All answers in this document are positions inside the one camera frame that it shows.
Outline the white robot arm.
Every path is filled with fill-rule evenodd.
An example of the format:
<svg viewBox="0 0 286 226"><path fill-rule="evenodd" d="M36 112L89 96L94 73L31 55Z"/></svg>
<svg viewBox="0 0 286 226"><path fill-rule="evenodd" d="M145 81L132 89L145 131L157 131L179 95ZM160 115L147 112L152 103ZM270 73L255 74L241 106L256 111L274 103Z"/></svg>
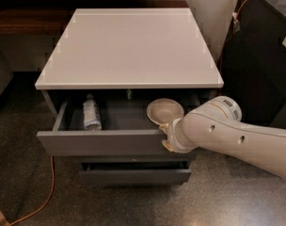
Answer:
<svg viewBox="0 0 286 226"><path fill-rule="evenodd" d="M286 178L286 129L241 122L240 106L218 96L164 126L165 147L189 153L197 147L233 156Z"/></svg>

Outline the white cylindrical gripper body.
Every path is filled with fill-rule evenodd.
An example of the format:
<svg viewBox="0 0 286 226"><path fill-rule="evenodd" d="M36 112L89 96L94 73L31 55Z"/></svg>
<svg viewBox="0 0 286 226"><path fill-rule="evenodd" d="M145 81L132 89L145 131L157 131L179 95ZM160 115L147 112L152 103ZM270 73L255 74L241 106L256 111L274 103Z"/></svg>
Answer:
<svg viewBox="0 0 286 226"><path fill-rule="evenodd" d="M183 133L181 123L182 119L176 119L167 125L167 140L174 153L190 153L195 150L198 145L191 142Z"/></svg>

